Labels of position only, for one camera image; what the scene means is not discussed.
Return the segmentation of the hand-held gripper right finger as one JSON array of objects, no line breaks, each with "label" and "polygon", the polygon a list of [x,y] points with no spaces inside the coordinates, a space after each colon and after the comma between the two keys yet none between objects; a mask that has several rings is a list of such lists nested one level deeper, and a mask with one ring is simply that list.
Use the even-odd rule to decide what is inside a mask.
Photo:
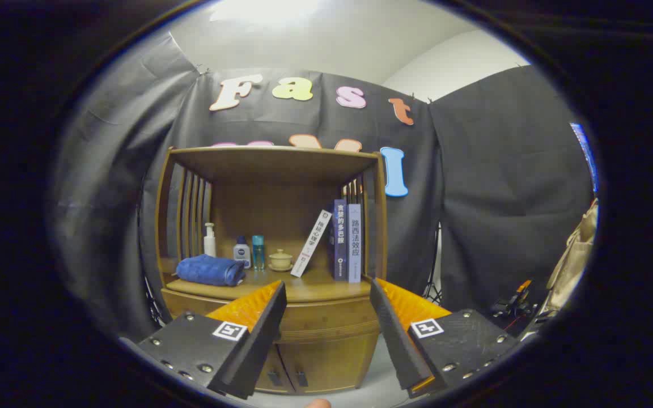
[{"label": "hand-held gripper right finger", "polygon": [[397,382],[410,398],[463,390],[519,343],[481,313],[449,312],[383,279],[371,281],[370,302]]}]

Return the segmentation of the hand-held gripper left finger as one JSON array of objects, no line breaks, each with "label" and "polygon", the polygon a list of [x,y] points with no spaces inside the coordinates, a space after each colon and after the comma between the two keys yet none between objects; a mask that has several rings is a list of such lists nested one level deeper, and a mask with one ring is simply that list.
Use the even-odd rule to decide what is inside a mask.
[{"label": "hand-held gripper left finger", "polygon": [[206,315],[184,312],[137,343],[137,355],[199,393],[246,400],[287,307],[283,281],[272,282]]}]

